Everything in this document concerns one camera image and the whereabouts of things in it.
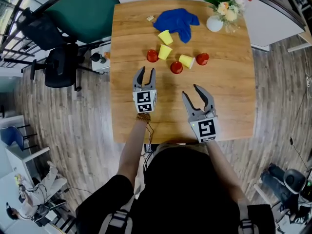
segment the green panel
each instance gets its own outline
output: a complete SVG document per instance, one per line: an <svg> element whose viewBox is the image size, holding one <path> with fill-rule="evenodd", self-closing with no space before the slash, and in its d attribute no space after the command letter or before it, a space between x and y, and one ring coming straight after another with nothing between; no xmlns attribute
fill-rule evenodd
<svg viewBox="0 0 312 234"><path fill-rule="evenodd" d="M0 77L0 93L12 92L18 77Z"/></svg>
<svg viewBox="0 0 312 234"><path fill-rule="evenodd" d="M91 43L112 34L118 0L60 0L45 13L63 32Z"/></svg>

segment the flower vase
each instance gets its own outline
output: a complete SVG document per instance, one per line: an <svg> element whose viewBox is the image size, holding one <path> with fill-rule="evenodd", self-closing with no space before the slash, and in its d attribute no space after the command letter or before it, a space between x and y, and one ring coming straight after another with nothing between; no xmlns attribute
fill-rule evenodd
<svg viewBox="0 0 312 234"><path fill-rule="evenodd" d="M218 16L212 16L207 19L206 26L213 32L218 32L223 27L223 21Z"/></svg>

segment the blue cloth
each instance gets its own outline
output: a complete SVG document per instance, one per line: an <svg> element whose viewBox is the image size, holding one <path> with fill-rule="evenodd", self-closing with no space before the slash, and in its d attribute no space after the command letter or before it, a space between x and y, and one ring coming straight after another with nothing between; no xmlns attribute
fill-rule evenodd
<svg viewBox="0 0 312 234"><path fill-rule="evenodd" d="M167 29L169 33L178 32L181 41L187 43L192 37L190 25L199 25L198 17L186 9L180 8L161 13L154 23L154 28L160 32Z"/></svg>

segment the blue chair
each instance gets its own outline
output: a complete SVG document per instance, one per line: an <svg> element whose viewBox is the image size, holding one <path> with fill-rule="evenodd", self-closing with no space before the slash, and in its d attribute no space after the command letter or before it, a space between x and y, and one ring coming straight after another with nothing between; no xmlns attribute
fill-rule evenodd
<svg viewBox="0 0 312 234"><path fill-rule="evenodd" d="M17 143L17 145L19 146L19 148L21 148L22 151L36 147L37 145L30 146L27 148L25 148L25 146L24 146L24 140L30 138L31 136L37 135L37 134L31 134L31 135L23 136L23 134L19 131L19 129L25 128L28 126L30 126L30 125L25 125L25 126L21 126L21 127L11 126L11 127L2 128L0 130L1 140L8 146L12 145L13 142L15 141Z"/></svg>

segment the red cup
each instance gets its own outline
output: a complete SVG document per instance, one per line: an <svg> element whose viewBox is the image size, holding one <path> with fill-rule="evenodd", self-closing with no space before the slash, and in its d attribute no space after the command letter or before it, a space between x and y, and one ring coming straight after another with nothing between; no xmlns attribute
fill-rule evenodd
<svg viewBox="0 0 312 234"><path fill-rule="evenodd" d="M179 61L175 61L174 63L171 64L170 70L172 73L174 73L176 75L180 74L183 70L182 63Z"/></svg>
<svg viewBox="0 0 312 234"><path fill-rule="evenodd" d="M158 53L156 52L156 50L150 49L150 50L147 52L146 59L147 59L149 62L156 62L156 61L158 61Z"/></svg>
<svg viewBox="0 0 312 234"><path fill-rule="evenodd" d="M207 53L202 53L202 54L199 54L197 57L196 57L196 61L199 65L206 65L207 62L208 62L208 59L209 59L209 55Z"/></svg>

